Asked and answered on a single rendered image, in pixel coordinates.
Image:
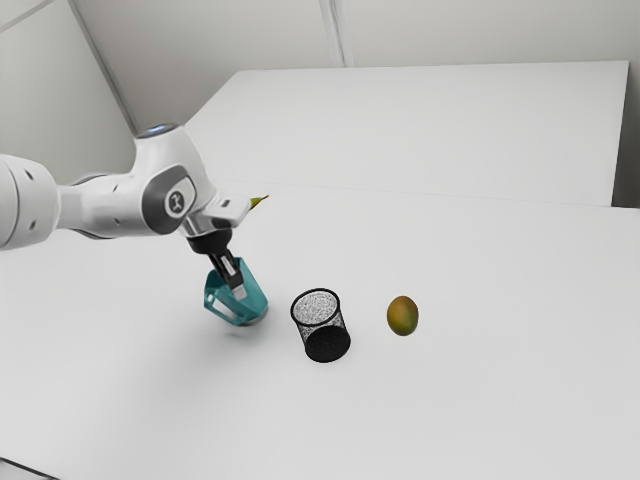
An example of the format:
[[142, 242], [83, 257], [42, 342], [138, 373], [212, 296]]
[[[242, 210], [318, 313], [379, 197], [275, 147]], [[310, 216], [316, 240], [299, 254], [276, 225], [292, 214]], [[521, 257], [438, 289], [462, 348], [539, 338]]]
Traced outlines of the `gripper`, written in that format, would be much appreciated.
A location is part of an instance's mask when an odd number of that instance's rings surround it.
[[207, 255], [213, 265], [206, 280], [207, 289], [219, 289], [226, 286], [236, 300], [244, 300], [247, 296], [244, 277], [235, 257], [228, 249], [233, 231], [222, 229], [187, 239], [191, 249]]

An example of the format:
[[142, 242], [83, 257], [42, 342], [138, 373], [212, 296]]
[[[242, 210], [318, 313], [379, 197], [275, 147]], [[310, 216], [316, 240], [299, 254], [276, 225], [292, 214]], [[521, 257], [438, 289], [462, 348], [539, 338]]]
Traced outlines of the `teal faceted mug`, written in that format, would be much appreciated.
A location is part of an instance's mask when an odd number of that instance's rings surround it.
[[245, 296], [238, 299], [223, 277], [212, 269], [205, 282], [203, 305], [226, 322], [243, 326], [255, 323], [266, 314], [268, 300], [244, 259], [235, 257], [234, 260], [243, 277], [242, 287]]

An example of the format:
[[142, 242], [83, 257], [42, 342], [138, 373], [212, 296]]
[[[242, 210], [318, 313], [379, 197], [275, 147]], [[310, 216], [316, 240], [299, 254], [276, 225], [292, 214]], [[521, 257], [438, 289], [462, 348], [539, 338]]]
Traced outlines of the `black mesh pen holder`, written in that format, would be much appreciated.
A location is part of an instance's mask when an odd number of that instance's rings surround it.
[[312, 361], [334, 362], [350, 349], [351, 336], [334, 291], [314, 288], [301, 293], [291, 304], [290, 316]]

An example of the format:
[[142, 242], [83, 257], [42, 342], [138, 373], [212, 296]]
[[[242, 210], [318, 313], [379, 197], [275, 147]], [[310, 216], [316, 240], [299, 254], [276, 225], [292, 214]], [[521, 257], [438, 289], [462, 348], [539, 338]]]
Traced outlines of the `green-brown mango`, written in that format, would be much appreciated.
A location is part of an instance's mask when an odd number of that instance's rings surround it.
[[411, 335], [418, 326], [418, 306], [410, 297], [398, 296], [389, 303], [386, 320], [387, 325], [396, 335]]

